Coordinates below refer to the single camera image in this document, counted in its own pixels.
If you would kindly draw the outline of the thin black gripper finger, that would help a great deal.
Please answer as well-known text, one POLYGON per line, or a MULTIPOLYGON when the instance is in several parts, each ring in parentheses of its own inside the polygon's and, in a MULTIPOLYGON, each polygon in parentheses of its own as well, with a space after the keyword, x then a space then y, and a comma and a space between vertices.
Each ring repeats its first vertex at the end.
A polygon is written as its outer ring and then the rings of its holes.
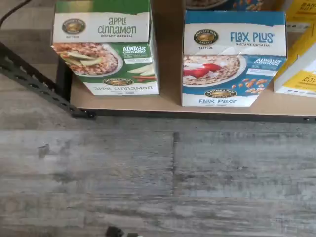
POLYGON ((123 237, 124 231, 116 226, 108 226, 106 237, 123 237))

